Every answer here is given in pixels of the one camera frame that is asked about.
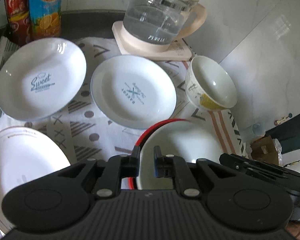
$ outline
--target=plate with bakery logo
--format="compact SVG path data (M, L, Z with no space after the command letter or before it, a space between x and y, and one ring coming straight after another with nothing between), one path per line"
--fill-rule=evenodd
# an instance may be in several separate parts
M147 129L168 119L176 107L176 90L167 73L143 57L122 55L103 61L91 78L91 95L113 122Z
M0 108L21 121L48 117L76 95L86 69L83 52L71 41L33 41L18 49L0 70Z

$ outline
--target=brown dot on tablecloth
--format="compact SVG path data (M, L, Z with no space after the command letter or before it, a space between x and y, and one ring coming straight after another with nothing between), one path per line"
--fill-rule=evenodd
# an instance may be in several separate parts
M93 113L92 111L87 111L87 112L84 113L84 116L85 116L86 118L91 118L91 117L94 116L94 113Z
M97 133L92 133L89 135L89 140L92 142L98 141L100 136Z
M31 128L31 127L32 127L32 125L33 125L33 124L32 124L31 122L26 122L26 123L25 123L25 127L29 127L29 128Z
M81 96L84 97L84 98L87 97L87 96L89 96L89 95L90 95L89 91L82 91L81 92Z

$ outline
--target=red rim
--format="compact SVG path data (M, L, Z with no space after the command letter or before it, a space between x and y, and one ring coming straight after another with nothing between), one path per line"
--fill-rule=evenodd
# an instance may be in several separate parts
M174 118L174 119L167 119L163 120L161 122L158 122L154 124L153 126L149 127L138 139L136 142L136 146L140 146L140 149L144 146L145 142L148 140L148 138L160 127L164 126L167 123L175 122L175 121L186 121L186 119L179 119L179 118ZM129 189L138 189L136 180L132 177L128 178L128 187Z

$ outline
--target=blue label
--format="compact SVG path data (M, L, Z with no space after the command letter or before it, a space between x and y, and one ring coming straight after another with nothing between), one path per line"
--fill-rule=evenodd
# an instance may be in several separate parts
M132 86L129 86L126 82L124 84L126 85L126 88L122 88L121 91L130 100L130 102L134 105L137 100L144 105L145 103L143 100L146 98L146 95L141 91L136 83L132 83Z
M35 91L36 93L42 92L45 90L49 90L51 86L55 83L51 83L51 74L48 73L39 73L32 81L31 81L31 91Z

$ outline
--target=kettle handle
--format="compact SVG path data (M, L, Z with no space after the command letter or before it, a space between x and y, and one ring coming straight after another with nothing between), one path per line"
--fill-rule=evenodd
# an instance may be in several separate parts
M186 36L189 36L190 34L194 33L199 27L206 21L208 12L207 9L202 6L201 4L196 4L191 12L194 12L197 17L194 19L192 24L186 28L181 29L179 34L176 36L175 40L182 39Z

